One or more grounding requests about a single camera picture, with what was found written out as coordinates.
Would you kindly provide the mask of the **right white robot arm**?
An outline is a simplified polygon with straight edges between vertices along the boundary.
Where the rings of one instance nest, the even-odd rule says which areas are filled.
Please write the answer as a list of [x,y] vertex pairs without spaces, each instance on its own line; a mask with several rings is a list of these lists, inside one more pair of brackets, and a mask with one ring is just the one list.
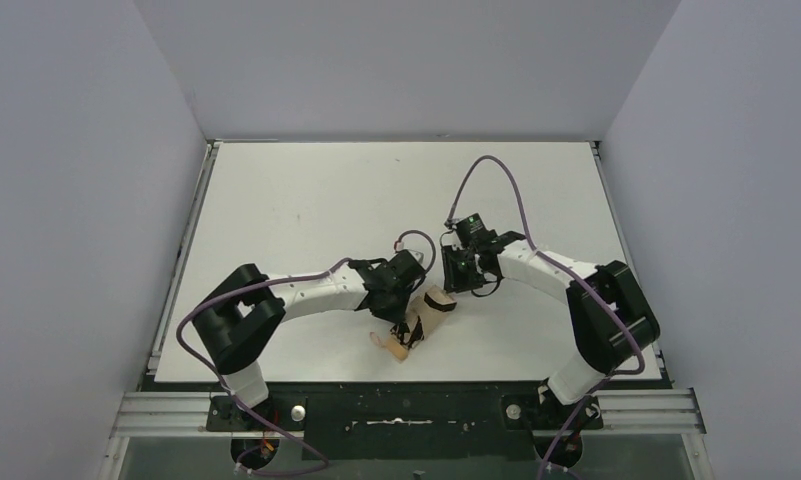
[[456,238],[441,248],[447,292],[476,293],[510,280],[567,306],[576,352],[542,387],[559,404],[576,403],[659,338],[659,322],[624,262],[599,265],[540,251],[521,233],[487,228],[477,214],[447,228]]

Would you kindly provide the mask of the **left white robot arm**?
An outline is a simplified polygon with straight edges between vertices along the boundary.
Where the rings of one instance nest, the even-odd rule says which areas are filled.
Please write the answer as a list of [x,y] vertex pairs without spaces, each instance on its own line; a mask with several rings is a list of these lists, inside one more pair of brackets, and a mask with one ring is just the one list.
[[366,310],[378,319],[405,319],[426,269],[408,250],[389,259],[342,259],[328,270],[271,277],[254,264],[236,268],[187,315],[225,389],[246,407],[270,397],[259,356],[286,321],[330,311]]

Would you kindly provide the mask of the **black and beige umbrella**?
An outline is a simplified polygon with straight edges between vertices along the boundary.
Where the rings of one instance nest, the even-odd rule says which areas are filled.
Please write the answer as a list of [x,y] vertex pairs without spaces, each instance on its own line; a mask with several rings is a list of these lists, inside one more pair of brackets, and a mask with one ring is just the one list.
[[370,333],[371,342],[389,352],[398,362],[404,362],[410,352],[432,333],[456,310],[457,300],[437,285],[430,286],[409,303],[404,320],[394,325],[388,336],[381,338]]

